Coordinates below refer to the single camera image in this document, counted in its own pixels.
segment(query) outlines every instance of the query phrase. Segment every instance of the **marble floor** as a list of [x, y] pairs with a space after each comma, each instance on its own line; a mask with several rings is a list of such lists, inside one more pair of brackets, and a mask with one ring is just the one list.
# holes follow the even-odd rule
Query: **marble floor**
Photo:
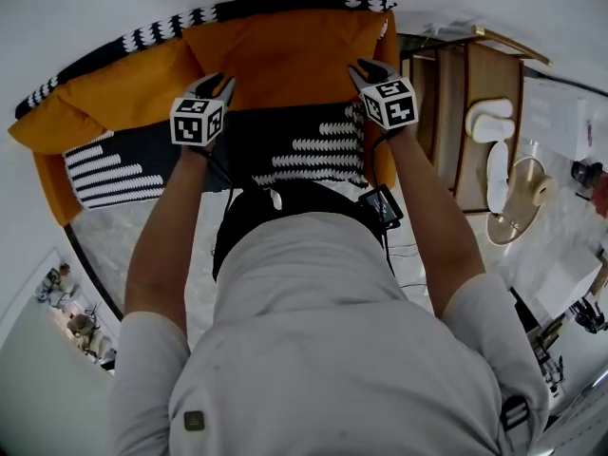
[[[550, 319], [537, 302], [536, 292], [551, 266], [573, 246], [580, 245], [596, 251], [608, 229], [608, 222], [599, 217], [587, 201], [575, 196], [576, 185], [570, 178], [572, 163], [569, 160], [521, 139], [518, 158], [526, 156], [539, 159], [545, 173], [554, 177], [560, 187], [555, 199], [541, 208], [528, 231], [509, 245], [497, 246], [487, 236], [486, 215], [468, 218], [487, 270], [500, 274], [507, 286], [514, 287], [540, 322], [545, 324]], [[358, 189], [346, 183], [328, 185], [352, 199], [360, 194]], [[389, 232], [395, 275], [411, 301], [432, 310], [425, 285], [425, 270], [398, 187], [393, 190], [393, 195], [406, 214], [402, 226]], [[189, 342], [192, 345], [213, 321], [217, 288], [211, 277], [211, 252], [227, 199], [227, 191], [206, 193], [202, 198], [185, 293]], [[120, 308], [124, 306], [128, 262], [153, 206], [154, 201], [148, 201], [84, 211], [72, 222], [89, 262]]]

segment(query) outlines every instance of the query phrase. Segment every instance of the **person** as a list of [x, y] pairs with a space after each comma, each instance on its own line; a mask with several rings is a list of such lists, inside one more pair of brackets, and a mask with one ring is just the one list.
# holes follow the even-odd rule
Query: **person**
[[284, 182], [227, 211], [214, 325], [192, 352], [183, 295], [208, 159], [182, 149], [129, 267], [115, 454], [508, 453], [521, 407], [523, 445], [539, 436], [548, 391], [514, 299], [413, 133], [388, 144], [434, 316], [400, 288], [378, 218]]

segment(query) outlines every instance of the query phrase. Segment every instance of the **black wire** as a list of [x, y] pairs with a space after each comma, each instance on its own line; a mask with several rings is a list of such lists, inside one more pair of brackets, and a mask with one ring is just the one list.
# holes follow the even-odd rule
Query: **black wire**
[[378, 145], [386, 140], [386, 135], [380, 136], [374, 143], [371, 148], [371, 173], [373, 174], [373, 183], [376, 188], [376, 196], [378, 199], [378, 217], [380, 218], [380, 225], [382, 226], [382, 239], [384, 241], [384, 251], [387, 254], [387, 263], [389, 264], [390, 271], [393, 275], [395, 275], [395, 271], [392, 268], [392, 264], [390, 263], [390, 251], [389, 251], [389, 236], [387, 235], [386, 223], [384, 221], [384, 215], [382, 213], [382, 197], [380, 196], [380, 184], [378, 184], [378, 177], [376, 176], [376, 149]]
[[422, 284], [422, 283], [420, 283], [420, 284], [406, 284], [406, 285], [400, 285], [399, 287], [400, 287], [401, 289], [405, 289], [406, 287], [416, 287], [416, 286], [418, 286], [418, 285], [420, 285], [420, 286], [424, 285], [425, 287], [427, 287], [427, 284]]
[[415, 247], [418, 243], [409, 243], [408, 245], [393, 245], [390, 248], [411, 248]]
[[411, 254], [411, 255], [399, 255], [399, 254], [390, 254], [391, 257], [398, 257], [398, 258], [412, 258], [412, 257], [418, 257], [420, 254], [418, 252], [416, 252], [415, 254]]
[[201, 154], [208, 161], [211, 161], [218, 168], [219, 172], [221, 172], [221, 174], [224, 176], [224, 178], [226, 178], [226, 180], [228, 182], [230, 182], [230, 193], [228, 194], [228, 202], [226, 202], [226, 207], [224, 208], [224, 215], [223, 215], [223, 217], [225, 218], [226, 213], [228, 213], [228, 210], [230, 209], [230, 205], [232, 204], [233, 195], [235, 194], [235, 182], [232, 180], [232, 178], [230, 177], [230, 175], [228, 174], [228, 171], [224, 168], [224, 166], [221, 165], [221, 163], [207, 149], [202, 148], [202, 147], [197, 147], [194, 145], [190, 145], [190, 149]]
[[59, 304], [61, 304], [61, 301], [64, 300], [64, 297], [70, 298], [72, 293], [64, 293], [61, 297], [59, 297], [59, 300], [55, 303], [54, 306], [50, 306], [51, 308], [54, 309], [59, 309]]

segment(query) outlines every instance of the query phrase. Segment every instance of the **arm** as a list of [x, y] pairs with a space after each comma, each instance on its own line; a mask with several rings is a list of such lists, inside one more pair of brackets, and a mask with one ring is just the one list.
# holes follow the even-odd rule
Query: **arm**
[[133, 251], [126, 313], [163, 315], [186, 334], [183, 303], [207, 160], [184, 147]]
[[477, 241], [462, 211], [406, 129], [389, 139], [437, 317], [458, 288], [485, 272]]

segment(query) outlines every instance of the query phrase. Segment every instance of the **white wall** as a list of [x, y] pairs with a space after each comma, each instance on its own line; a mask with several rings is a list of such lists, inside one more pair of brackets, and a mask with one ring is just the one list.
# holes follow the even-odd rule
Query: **white wall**
[[107, 456], [112, 376], [31, 298], [0, 350], [0, 447], [8, 456]]

